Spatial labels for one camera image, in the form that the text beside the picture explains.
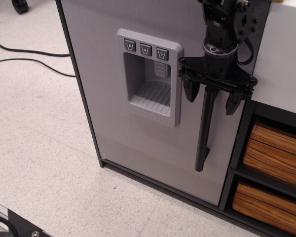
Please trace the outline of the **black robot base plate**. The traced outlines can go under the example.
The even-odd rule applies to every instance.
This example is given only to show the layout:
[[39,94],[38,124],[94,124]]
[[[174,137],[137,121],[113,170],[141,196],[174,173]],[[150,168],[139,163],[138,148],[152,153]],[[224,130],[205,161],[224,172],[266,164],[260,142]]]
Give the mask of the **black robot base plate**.
[[8,209],[8,220],[20,237],[51,237],[49,233]]

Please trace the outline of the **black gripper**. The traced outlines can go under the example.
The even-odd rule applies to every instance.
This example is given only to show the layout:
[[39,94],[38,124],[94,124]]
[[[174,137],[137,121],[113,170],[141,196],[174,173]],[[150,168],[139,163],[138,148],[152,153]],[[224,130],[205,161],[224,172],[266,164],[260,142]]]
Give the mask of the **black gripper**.
[[226,115],[233,115],[244,96],[251,96],[258,80],[241,69],[234,56],[227,58],[181,57],[179,76],[182,79],[186,98],[193,103],[200,85],[229,93]]

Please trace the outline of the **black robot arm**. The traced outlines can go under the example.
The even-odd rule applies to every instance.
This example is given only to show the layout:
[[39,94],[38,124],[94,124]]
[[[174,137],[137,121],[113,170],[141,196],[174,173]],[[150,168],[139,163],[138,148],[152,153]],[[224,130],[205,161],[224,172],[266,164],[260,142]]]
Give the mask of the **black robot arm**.
[[248,36],[254,33],[258,20],[249,0],[202,0],[206,34],[202,42],[204,56],[181,57],[179,76],[188,101],[193,102],[201,84],[229,93],[226,113],[232,115],[241,101],[251,98],[257,79],[241,67],[238,46],[245,43],[251,53],[254,47]]

